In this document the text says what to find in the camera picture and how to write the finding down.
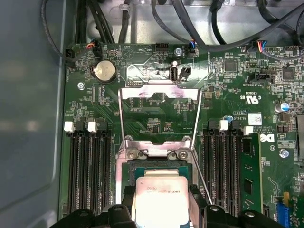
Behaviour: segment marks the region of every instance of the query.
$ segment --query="connector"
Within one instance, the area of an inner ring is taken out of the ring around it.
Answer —
[[[224,3],[224,0],[213,0],[210,6],[210,12],[213,13],[215,11],[218,11],[220,8],[222,8],[222,5]]]

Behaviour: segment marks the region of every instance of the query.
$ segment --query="sticker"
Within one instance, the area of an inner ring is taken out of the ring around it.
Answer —
[[[261,126],[262,125],[262,114],[261,113],[248,113],[248,124]]]

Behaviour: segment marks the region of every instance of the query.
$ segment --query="logo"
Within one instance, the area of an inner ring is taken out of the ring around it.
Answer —
[[[275,142],[275,135],[274,134],[268,134],[268,135],[261,134],[260,139],[261,139],[262,143],[264,143],[266,141],[270,142],[270,143],[274,143]]]
[[[241,100],[246,100],[248,104],[256,105],[258,101],[261,99],[261,96],[241,96]]]

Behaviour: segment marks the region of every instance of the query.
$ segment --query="capacitor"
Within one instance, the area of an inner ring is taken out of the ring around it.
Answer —
[[[285,149],[280,150],[280,157],[281,158],[287,158],[289,156],[289,151]]]
[[[278,103],[276,106],[275,106],[275,111],[277,113],[282,113],[282,112],[288,112],[289,110],[289,104],[288,103]]]
[[[225,116],[223,117],[223,120],[227,120],[228,123],[231,123],[231,122],[234,120],[234,118],[233,118],[233,116],[231,116],[231,115],[225,115]]]
[[[111,83],[117,78],[116,67],[109,60],[98,62],[91,68],[91,74],[103,84]]]

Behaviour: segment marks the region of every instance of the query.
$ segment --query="wire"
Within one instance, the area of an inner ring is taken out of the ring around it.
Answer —
[[[75,26],[75,43],[86,43],[86,24],[87,24],[87,11],[86,1],[79,0],[76,12],[76,26]]]
[[[183,37],[180,37],[179,35],[177,35],[175,32],[173,32],[171,29],[169,29],[165,23],[162,21],[162,19],[160,18],[160,16],[158,15],[157,11],[156,11],[156,0],[152,0],[151,1],[151,9],[152,9],[152,14],[153,17],[155,19],[155,21],[157,22],[157,24],[164,30],[166,31],[168,34],[170,34],[171,36],[173,36],[174,38],[178,39],[179,41],[188,44],[189,40],[185,39]]]
[[[300,16],[299,16],[299,19],[296,23],[296,34],[297,34],[297,38],[298,38],[298,42],[300,44],[301,47],[304,47],[304,43],[302,42],[302,39],[301,39],[301,23],[302,23],[302,20],[303,20],[303,16],[304,16],[304,10],[300,13]]]
[[[48,42],[50,43],[51,47],[56,52],[56,54],[58,54],[63,60],[65,60],[67,62],[78,61],[79,59],[81,59],[82,56],[84,56],[88,52],[88,50],[86,48],[83,49],[75,58],[69,58],[59,51],[59,49],[57,48],[56,44],[54,43],[52,36],[49,32],[49,29],[48,29],[48,23],[47,23],[47,17],[46,17],[47,2],[48,2],[48,0],[42,0],[41,8],[40,8],[40,16],[42,19],[43,30],[47,36]]]
[[[99,34],[100,34],[101,41],[102,41],[103,43],[108,43],[108,40],[107,40],[107,38],[106,38],[106,36],[105,36],[104,28],[103,28],[103,26],[102,26],[102,24],[101,24],[101,21],[100,21],[99,18],[98,18],[98,14],[96,13],[96,11],[95,11],[95,9],[94,9],[94,7],[93,7],[93,5],[92,5],[92,2],[91,2],[90,0],[88,0],[88,3],[87,3],[87,4],[88,4],[88,6],[89,6],[89,8],[90,8],[90,11],[91,11],[91,13],[92,13],[92,15],[93,15],[94,21],[95,21],[95,23],[96,23],[97,30],[98,30],[98,32],[99,32]]]
[[[105,15],[103,13],[103,11],[101,10],[98,2],[96,0],[89,0],[91,1],[92,3],[92,6],[94,7],[95,11],[97,12],[98,14],[98,18],[100,19],[100,22],[101,24],[103,25],[104,27],[104,31],[105,31],[105,35],[109,41],[110,44],[114,44],[115,41],[114,41],[114,38],[112,36],[112,32],[111,32],[111,29],[110,29],[110,26],[109,26],[109,23],[108,21],[106,20],[105,18]]]
[[[212,30],[213,30],[214,36],[217,39],[217,41],[219,42],[219,44],[227,44],[219,32],[217,17],[218,17],[218,10],[213,11],[211,13],[211,25],[212,25]]]
[[[268,9],[267,9],[267,1],[266,0],[258,0],[258,10],[262,16],[262,18],[267,21],[269,24],[273,24],[277,22],[279,19],[276,18]],[[296,31],[289,26],[288,24],[283,23],[282,25],[278,26],[278,28],[285,31],[290,38],[292,39],[295,45],[298,45],[298,40],[296,36]]]
[[[124,4],[130,5],[131,0],[125,0]],[[127,37],[128,27],[129,27],[129,11],[123,11],[123,18],[122,18],[122,28],[119,33],[118,43],[123,44]]]
[[[300,13],[300,11],[304,10],[304,3],[300,6],[296,7],[291,12],[287,13],[284,17],[282,17],[280,20],[269,26],[268,28],[265,28],[264,30],[248,37],[243,40],[231,43],[231,44],[225,44],[225,45],[206,45],[205,42],[201,39],[200,35],[198,34],[197,30],[193,26],[191,19],[189,18],[189,15],[182,3],[181,0],[174,0],[172,1],[173,6],[175,8],[175,11],[177,12],[178,17],[180,18],[180,21],[182,22],[185,29],[188,31],[188,33],[191,35],[191,37],[195,40],[195,42],[204,50],[210,51],[210,52],[220,52],[220,51],[227,51],[242,45],[246,45],[250,43],[252,40],[257,40],[260,37],[263,37],[267,35],[268,33],[272,32],[275,28],[280,26],[281,24],[285,23],[288,19],[290,19],[292,16]]]

